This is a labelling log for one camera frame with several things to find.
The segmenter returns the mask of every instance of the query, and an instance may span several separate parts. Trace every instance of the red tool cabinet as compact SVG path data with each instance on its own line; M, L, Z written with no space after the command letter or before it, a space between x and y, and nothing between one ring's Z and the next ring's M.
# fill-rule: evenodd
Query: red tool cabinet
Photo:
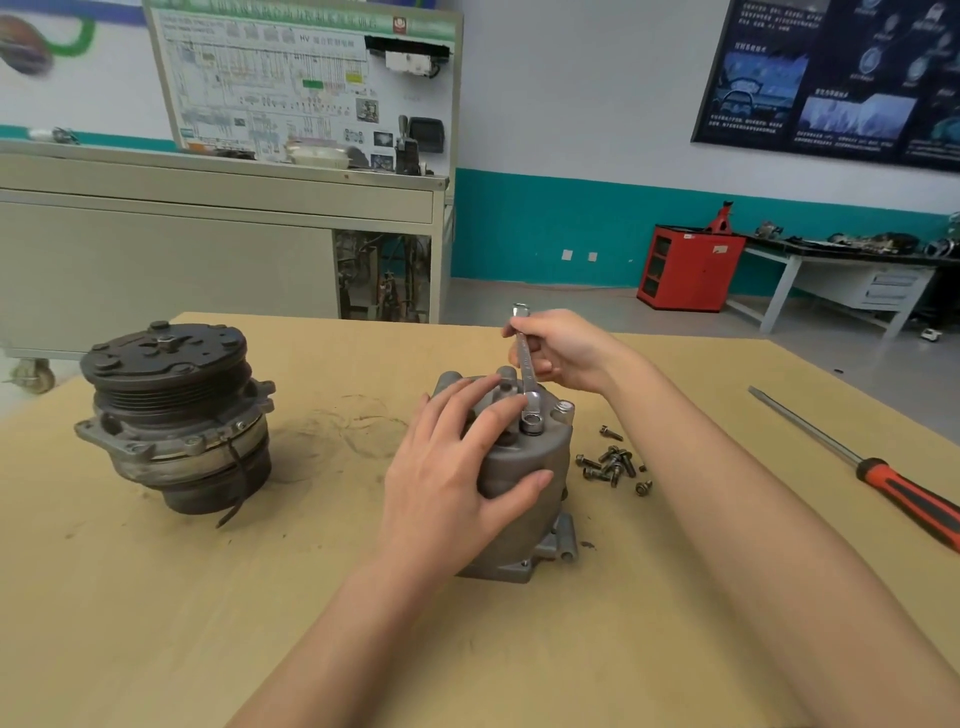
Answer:
M636 297L656 309L717 313L746 242L742 235L657 225Z

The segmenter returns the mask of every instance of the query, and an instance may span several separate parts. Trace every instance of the dark blue poster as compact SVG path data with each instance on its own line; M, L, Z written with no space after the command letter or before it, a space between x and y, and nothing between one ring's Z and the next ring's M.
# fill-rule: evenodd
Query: dark blue poster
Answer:
M693 140L960 170L960 0L733 0Z

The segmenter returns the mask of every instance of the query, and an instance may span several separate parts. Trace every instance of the flathead screwdriver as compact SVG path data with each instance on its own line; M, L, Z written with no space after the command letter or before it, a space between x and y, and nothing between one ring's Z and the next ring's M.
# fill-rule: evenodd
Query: flathead screwdriver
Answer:
M878 457L861 458L755 387L750 387L749 391L758 400L780 412L794 425L813 435L840 457L849 461L856 468L856 476L860 480L880 491L933 538L960 552L960 506L903 477L885 460Z

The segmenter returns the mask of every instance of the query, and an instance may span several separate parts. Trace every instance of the wheel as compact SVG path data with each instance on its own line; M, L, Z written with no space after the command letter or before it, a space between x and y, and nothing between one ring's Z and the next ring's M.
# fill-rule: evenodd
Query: wheel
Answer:
M10 372L10 382L34 395L42 395L57 386L49 359L20 359Z

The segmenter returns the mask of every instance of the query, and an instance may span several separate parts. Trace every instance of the screwdriver handle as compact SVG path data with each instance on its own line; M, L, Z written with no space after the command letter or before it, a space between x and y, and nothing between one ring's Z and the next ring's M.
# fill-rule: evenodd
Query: screwdriver handle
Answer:
M879 490L941 544L960 552L960 506L903 477L878 457L862 461L856 476Z

